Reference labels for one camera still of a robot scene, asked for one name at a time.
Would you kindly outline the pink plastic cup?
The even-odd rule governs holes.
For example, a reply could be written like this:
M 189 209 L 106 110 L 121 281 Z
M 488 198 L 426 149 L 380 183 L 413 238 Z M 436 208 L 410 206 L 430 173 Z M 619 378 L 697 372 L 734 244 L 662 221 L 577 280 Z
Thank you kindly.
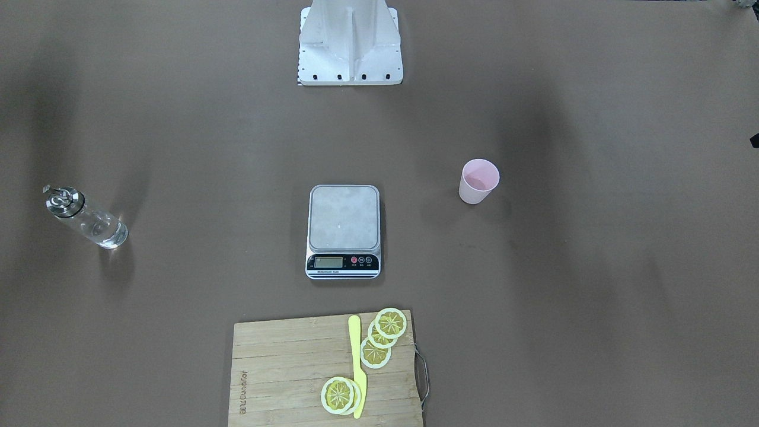
M 478 205 L 498 186 L 500 171 L 489 160 L 475 158 L 466 162 L 461 171 L 458 194 L 464 203 Z

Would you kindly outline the clear glass sauce bottle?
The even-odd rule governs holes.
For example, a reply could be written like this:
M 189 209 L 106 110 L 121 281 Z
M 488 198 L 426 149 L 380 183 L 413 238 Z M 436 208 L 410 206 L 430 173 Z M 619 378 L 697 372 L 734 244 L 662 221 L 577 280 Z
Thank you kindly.
M 47 197 L 47 210 L 58 221 L 98 246 L 113 250 L 127 240 L 129 230 L 124 222 L 84 192 L 75 187 L 53 187 L 49 184 L 43 187 L 42 192 Z

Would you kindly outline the silver digital kitchen scale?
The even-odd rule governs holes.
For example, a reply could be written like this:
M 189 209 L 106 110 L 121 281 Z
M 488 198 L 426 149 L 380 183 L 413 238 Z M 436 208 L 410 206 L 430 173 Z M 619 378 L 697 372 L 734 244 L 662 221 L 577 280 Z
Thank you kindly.
M 310 279 L 375 279 L 382 270 L 381 203 L 371 184 L 311 189 L 305 273 Z

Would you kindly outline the lemon slice top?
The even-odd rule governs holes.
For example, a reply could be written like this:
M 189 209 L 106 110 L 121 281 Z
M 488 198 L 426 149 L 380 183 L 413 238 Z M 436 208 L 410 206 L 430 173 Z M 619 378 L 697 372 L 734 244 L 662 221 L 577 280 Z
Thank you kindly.
M 382 309 L 374 319 L 377 333 L 386 339 L 396 339 L 404 335 L 408 323 L 404 311 L 393 307 Z

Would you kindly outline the yellow plastic knife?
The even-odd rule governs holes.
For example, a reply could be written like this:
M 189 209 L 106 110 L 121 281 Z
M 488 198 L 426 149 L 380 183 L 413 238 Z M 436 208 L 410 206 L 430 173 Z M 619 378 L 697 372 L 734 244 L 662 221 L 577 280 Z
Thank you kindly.
M 368 376 L 362 368 L 361 362 L 361 343 L 362 343 L 362 322 L 361 317 L 352 314 L 347 321 L 349 325 L 350 353 L 352 354 L 353 381 L 358 385 L 361 392 L 361 399 L 358 407 L 353 411 L 353 418 L 360 419 L 368 395 Z

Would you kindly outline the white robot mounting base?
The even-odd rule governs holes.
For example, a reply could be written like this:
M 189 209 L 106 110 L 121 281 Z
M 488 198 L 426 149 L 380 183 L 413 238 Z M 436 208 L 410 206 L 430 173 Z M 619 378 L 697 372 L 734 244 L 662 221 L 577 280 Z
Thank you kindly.
M 385 1 L 314 1 L 299 18 L 296 81 L 304 86 L 398 85 L 398 11 Z

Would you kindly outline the lemon slice under pair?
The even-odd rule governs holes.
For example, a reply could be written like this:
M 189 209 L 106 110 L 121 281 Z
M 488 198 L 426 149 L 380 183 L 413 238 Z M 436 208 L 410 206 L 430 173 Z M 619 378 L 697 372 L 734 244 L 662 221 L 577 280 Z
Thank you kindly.
M 358 386 L 358 384 L 352 379 L 347 379 L 346 381 L 350 384 L 350 386 L 352 386 L 353 398 L 350 401 L 350 406 L 347 406 L 347 408 L 345 408 L 345 410 L 340 413 L 342 416 L 352 415 L 355 413 L 362 401 L 361 388 Z

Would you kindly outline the bamboo cutting board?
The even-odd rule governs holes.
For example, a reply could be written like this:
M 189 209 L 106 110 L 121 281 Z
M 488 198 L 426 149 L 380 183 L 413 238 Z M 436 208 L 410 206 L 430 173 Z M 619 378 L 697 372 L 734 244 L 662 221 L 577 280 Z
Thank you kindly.
M 364 368 L 362 415 L 333 415 L 321 389 L 353 377 L 349 314 L 236 323 L 231 341 L 230 426 L 422 426 L 425 371 L 412 323 L 385 367 Z

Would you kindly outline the lemon slice front pair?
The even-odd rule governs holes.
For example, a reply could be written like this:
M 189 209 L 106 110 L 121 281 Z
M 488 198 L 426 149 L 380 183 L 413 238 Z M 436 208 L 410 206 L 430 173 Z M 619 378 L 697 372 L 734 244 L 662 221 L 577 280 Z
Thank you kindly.
M 345 377 L 336 376 L 330 378 L 323 384 L 320 394 L 320 400 L 324 410 L 333 415 L 340 415 L 342 411 L 350 406 L 353 398 L 353 389 L 347 383 Z

